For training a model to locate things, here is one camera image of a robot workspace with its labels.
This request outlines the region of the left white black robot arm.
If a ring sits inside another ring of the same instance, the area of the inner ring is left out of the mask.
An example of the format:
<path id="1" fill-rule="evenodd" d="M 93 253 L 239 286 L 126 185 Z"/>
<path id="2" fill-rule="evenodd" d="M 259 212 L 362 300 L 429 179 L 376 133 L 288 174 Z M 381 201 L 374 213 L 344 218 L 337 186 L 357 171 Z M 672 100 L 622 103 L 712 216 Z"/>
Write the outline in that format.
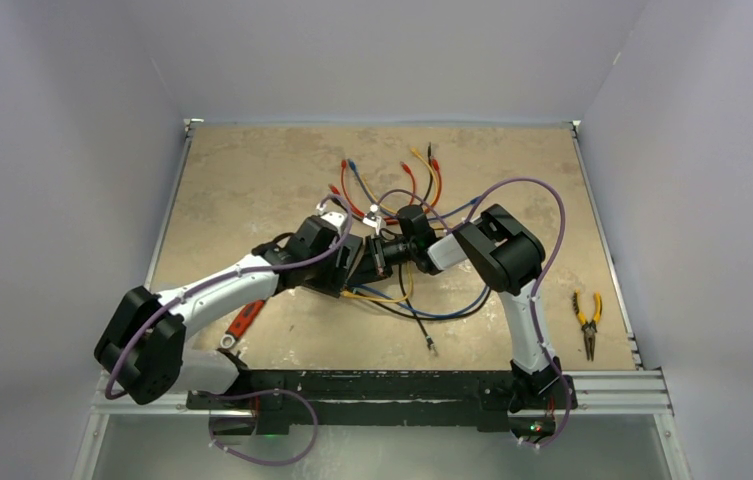
<path id="1" fill-rule="evenodd" d="M 109 374 L 104 395 L 129 396 L 146 405 L 170 392 L 210 393 L 224 408 L 249 399 L 245 364 L 219 350 L 192 350 L 186 343 L 216 320 L 259 300 L 300 287 L 333 264 L 348 240 L 348 215 L 307 217 L 284 246 L 256 247 L 208 277 L 157 293 L 128 291 L 94 349 Z"/>

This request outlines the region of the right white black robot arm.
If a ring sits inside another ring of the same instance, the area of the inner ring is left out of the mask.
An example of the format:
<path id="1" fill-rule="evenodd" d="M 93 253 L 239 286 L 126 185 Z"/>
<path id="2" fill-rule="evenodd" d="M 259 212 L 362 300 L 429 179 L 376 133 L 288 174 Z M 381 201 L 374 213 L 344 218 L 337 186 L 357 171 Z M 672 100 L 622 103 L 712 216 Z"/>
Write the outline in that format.
<path id="1" fill-rule="evenodd" d="M 401 208 L 396 220 L 400 235 L 365 239 L 347 290 L 365 291 L 369 284 L 391 277 L 408 263 L 422 273 L 438 275 L 470 262 L 487 291 L 497 293 L 503 306 L 512 345 L 516 399 L 528 407 L 548 399 L 557 375 L 551 369 L 555 353 L 545 345 L 546 324 L 536 300 L 546 260 L 541 241 L 499 204 L 443 235 L 435 232 L 420 205 Z"/>

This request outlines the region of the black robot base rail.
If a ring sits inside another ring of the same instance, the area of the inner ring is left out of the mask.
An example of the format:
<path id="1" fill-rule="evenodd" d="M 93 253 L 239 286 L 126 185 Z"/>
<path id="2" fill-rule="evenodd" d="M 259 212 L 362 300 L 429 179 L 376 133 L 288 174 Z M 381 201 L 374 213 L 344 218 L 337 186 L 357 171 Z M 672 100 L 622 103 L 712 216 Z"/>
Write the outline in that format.
<path id="1" fill-rule="evenodd" d="M 260 435 L 298 425 L 473 427 L 546 437 L 577 406 L 571 376 L 507 370 L 252 370 L 226 399 L 187 397 L 214 416 L 244 410 Z"/>

